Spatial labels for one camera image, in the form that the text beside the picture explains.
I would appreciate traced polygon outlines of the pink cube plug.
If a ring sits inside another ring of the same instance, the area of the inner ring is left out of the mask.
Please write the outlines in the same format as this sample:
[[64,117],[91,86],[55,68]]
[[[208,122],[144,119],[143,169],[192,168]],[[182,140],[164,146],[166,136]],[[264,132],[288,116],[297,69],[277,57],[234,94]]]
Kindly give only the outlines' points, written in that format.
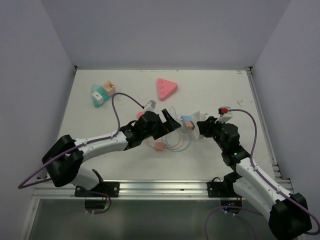
[[154,146],[155,151],[162,152],[165,149],[165,144],[163,141],[157,141]]
[[183,123],[183,126],[188,131],[192,131],[195,129],[195,124],[192,121],[185,121]]

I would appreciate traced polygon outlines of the pink square plug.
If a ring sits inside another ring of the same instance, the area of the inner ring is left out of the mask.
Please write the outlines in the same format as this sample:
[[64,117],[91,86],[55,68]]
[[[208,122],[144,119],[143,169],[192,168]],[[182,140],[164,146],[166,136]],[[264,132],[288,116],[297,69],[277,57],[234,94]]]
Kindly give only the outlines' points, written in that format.
[[139,119],[144,114],[143,111],[140,111],[136,114],[136,118]]

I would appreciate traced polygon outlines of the pink triangular socket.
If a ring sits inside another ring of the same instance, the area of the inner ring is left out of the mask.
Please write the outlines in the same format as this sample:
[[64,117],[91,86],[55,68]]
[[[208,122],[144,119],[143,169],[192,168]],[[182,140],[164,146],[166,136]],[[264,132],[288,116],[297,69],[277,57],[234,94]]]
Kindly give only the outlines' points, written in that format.
[[178,90],[178,84],[163,78],[156,80],[157,93],[160,101],[165,101]]

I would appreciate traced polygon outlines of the blue cube plug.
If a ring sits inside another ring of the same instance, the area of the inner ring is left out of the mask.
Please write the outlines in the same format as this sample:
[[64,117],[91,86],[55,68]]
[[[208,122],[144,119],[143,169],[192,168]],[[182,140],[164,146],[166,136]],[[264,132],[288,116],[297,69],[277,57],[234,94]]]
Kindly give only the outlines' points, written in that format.
[[193,119],[192,119],[192,116],[190,115],[181,115],[180,120],[182,123],[184,123],[184,122],[191,122]]

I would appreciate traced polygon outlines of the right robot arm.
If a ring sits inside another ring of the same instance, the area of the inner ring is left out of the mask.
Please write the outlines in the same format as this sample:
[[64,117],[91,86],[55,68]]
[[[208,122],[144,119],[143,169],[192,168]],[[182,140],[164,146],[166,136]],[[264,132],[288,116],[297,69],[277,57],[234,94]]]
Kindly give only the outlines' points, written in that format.
[[306,199],[282,187],[251,159],[240,144],[237,126],[212,116],[196,125],[201,136],[213,138],[223,161],[232,169],[223,179],[222,189],[227,196],[244,197],[265,217],[278,240],[292,240],[312,229]]

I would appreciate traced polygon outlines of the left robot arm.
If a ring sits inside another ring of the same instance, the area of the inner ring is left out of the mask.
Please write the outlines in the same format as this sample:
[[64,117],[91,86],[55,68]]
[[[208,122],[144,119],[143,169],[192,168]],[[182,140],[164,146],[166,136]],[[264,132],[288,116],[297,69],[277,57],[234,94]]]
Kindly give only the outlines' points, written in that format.
[[101,195],[104,184],[94,171],[81,170],[82,163],[107,153],[130,150],[148,138],[157,140],[181,127],[166,109],[161,112],[165,121],[157,113],[146,111],[139,119],[106,135],[83,139],[73,139],[69,134],[60,137],[42,158],[54,186],[73,184],[86,188],[92,196]]

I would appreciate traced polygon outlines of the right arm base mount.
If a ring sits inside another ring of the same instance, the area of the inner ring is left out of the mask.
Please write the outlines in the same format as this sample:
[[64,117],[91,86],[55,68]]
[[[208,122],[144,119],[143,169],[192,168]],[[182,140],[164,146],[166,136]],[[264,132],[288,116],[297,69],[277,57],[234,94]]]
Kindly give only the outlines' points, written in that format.
[[233,188],[233,183],[228,180],[216,181],[219,180],[218,177],[215,177],[213,180],[206,183],[207,186],[207,195],[209,198],[237,198],[238,194],[235,193]]

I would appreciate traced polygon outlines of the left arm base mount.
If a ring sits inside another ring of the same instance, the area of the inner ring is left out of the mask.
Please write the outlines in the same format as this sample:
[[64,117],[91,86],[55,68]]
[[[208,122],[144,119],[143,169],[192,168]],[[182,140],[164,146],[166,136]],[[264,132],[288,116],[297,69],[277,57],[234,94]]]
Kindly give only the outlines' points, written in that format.
[[104,181],[91,190],[83,190],[80,186],[75,188],[75,197],[94,198],[108,195],[110,198],[119,196],[120,183],[118,181]]

